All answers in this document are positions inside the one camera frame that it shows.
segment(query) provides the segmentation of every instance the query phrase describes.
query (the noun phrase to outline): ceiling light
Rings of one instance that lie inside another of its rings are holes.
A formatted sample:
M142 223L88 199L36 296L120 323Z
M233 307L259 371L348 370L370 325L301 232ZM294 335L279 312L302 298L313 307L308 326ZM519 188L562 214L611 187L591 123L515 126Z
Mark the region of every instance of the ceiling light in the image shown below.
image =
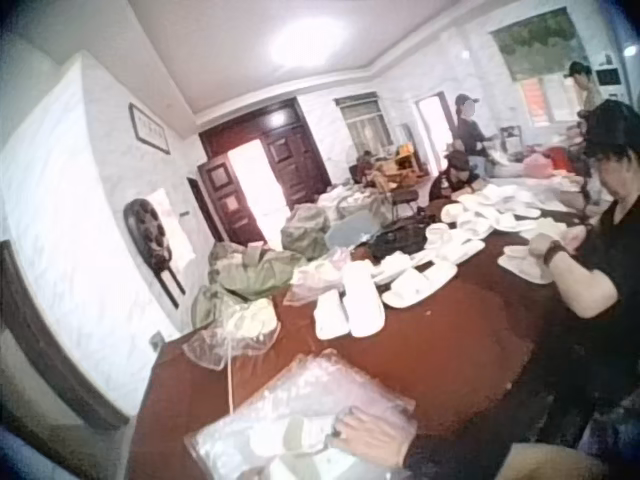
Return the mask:
M637 45L629 45L624 49L624 52L622 52L625 57L633 57L636 53L638 53Z
M308 18L289 24L271 45L273 59L285 67L322 65L345 34L340 23L328 18Z

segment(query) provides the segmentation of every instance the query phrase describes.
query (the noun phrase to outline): crown molding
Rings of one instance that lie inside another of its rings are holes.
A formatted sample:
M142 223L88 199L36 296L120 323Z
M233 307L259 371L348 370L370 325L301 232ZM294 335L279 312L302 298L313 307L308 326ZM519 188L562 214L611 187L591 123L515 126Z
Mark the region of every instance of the crown molding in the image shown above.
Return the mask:
M221 123L232 116L244 111L258 108L261 104L291 97L315 90L337 87L340 85L368 82L374 80L385 71L405 58L411 56L433 37L450 27L456 19L467 14L470 10L488 3L491 0L462 0L453 7L446 9L434 19L428 21L414 32L380 55L369 66L360 69L334 72L323 75L283 82L260 90L240 95L231 100L219 103L195 114L199 130L204 130Z

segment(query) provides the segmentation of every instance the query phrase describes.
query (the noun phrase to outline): ceiling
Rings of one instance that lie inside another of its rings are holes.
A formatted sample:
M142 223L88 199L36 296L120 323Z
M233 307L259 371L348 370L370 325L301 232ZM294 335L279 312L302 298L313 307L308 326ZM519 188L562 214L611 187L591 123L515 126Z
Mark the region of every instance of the ceiling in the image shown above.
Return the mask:
M274 85L361 69L459 0L129 0L194 114ZM321 67L283 68L271 40L290 22L325 17L346 31Z

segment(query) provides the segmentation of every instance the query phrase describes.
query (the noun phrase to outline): open door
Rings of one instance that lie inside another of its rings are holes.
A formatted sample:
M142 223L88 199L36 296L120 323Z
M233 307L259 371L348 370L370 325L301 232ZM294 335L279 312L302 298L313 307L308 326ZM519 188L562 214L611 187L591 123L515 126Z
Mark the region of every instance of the open door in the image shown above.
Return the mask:
M436 159L438 170L447 167L444 158L447 145L453 141L456 124L443 92L424 98L418 102L418 110L429 136L429 143Z
M227 154L199 165L198 172L229 239L240 245L264 241Z
M290 209L300 203L313 203L315 195L321 193L316 187L324 187L314 169L313 153L304 140L302 127L280 129L262 137L271 169Z

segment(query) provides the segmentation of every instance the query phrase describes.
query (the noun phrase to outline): wall decoration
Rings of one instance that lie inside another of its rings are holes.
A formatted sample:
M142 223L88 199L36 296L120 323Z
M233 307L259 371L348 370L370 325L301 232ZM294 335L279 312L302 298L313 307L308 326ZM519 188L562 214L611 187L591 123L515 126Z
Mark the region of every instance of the wall decoration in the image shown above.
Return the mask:
M138 141L145 145L149 145L150 147L157 148L167 155L171 153L169 151L167 135L162 125L136 107L133 103L129 104L129 115L131 116L133 131L135 132Z
M516 82L565 72L574 60L589 64L566 8L513 23L491 35Z

